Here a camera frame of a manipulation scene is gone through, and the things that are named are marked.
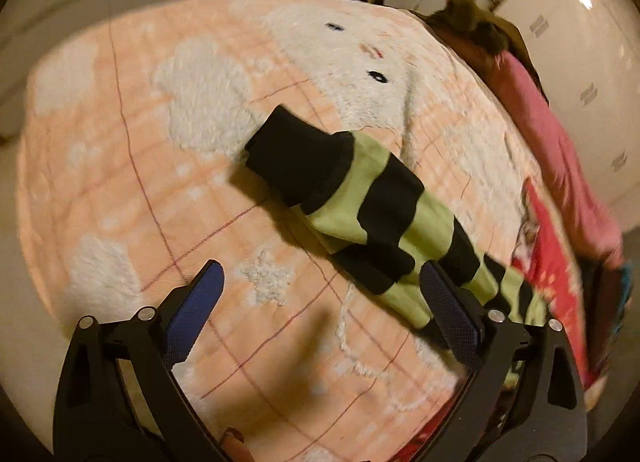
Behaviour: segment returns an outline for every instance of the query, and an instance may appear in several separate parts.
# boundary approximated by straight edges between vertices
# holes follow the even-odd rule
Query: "folded sweater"
[[[438,336],[418,285],[430,259],[487,309],[536,325],[548,318],[522,273],[477,249],[452,212],[375,139],[329,135],[278,106],[246,150],[246,165],[283,195],[332,258],[415,330]]]

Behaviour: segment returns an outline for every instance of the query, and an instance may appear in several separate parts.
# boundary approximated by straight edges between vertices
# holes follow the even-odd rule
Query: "pink blanket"
[[[546,105],[524,66],[508,51],[495,58],[484,80],[507,109],[542,169],[577,255],[622,264],[622,233],[587,184],[569,135]]]

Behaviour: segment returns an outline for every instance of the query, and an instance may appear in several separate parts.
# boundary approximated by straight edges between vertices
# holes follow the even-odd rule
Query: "blue gripper pad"
[[[187,359],[200,331],[207,322],[213,307],[222,295],[225,272],[216,261],[209,261],[196,275],[191,285],[191,293],[164,329],[166,350],[162,362],[171,369],[176,363]]]
[[[428,261],[420,269],[420,292],[429,305],[453,355],[472,370],[479,367],[481,331],[458,298],[465,289],[453,285],[440,265]]]

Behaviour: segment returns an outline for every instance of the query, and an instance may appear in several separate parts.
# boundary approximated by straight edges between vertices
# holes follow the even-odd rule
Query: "bed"
[[[515,253],[537,213],[554,243],[538,264],[552,255],[564,273],[538,272],[538,289],[582,365],[575,258],[510,117],[417,19],[347,0],[181,0],[77,34],[34,67],[19,234],[66,334],[88,313],[158,304],[214,258],[223,297],[174,369],[214,434],[238,428],[264,462],[383,462],[441,418],[462,367],[356,289],[242,165],[280,104],[382,142],[503,265],[530,267]]]

